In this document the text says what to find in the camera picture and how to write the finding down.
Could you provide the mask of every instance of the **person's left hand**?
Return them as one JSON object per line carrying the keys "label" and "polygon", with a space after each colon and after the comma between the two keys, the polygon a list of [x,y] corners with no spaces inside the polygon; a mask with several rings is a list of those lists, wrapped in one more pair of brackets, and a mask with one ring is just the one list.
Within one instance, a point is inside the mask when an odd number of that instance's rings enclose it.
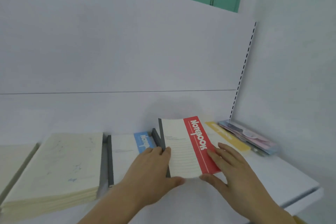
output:
{"label": "person's left hand", "polygon": [[133,193],[142,207],[156,203],[185,182],[182,177],[166,178],[170,153],[170,147],[163,153],[161,147],[147,148],[137,156],[118,186]]}

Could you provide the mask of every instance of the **red notebook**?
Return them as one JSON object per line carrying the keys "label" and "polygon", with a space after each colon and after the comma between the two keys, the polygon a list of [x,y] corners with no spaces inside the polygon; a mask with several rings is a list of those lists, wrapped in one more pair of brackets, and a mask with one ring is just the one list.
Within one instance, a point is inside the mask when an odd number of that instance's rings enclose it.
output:
{"label": "red notebook", "polygon": [[180,120],[159,119],[159,127],[162,147],[172,150],[170,176],[193,178],[220,172],[207,153],[207,150],[214,151],[214,146],[197,116]]}

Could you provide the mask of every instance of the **white wall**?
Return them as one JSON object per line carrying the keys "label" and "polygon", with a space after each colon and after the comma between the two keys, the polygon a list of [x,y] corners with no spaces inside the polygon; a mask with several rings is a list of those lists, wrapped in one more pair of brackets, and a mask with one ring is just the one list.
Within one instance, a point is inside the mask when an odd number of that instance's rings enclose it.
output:
{"label": "white wall", "polygon": [[281,146],[325,188],[299,216],[336,219],[336,0],[241,0],[259,21],[234,120]]}

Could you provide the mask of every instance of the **blue stripe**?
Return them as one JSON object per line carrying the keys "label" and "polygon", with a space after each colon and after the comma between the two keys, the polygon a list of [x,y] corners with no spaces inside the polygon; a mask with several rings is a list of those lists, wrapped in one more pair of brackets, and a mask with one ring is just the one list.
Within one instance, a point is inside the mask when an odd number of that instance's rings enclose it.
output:
{"label": "blue stripe", "polygon": [[139,153],[142,153],[146,148],[154,148],[153,140],[148,136],[147,132],[134,133],[136,145],[138,146]]}

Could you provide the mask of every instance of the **red stripe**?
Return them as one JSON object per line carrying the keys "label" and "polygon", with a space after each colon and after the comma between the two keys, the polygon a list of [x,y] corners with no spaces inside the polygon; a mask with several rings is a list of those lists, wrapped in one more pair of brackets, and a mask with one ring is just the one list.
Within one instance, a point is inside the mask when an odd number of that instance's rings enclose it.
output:
{"label": "red stripe", "polygon": [[[198,161],[199,167],[201,168],[202,173],[203,174],[207,174],[207,173],[215,174],[215,173],[220,172],[220,169],[216,166],[215,162],[213,162],[213,160],[209,157],[207,153],[207,150],[211,150],[214,152],[215,148],[210,142],[208,135],[205,133],[204,128],[199,118],[197,116],[194,116],[190,118],[185,118],[183,119],[183,121],[184,121],[185,127],[187,128],[187,132],[189,134],[190,141],[191,141],[192,147],[194,148],[197,161]],[[198,126],[198,129],[201,131],[203,139],[202,137],[198,137],[198,135],[191,135],[195,133],[196,125]],[[203,140],[205,141],[206,149],[201,148],[201,143],[204,143]]]}

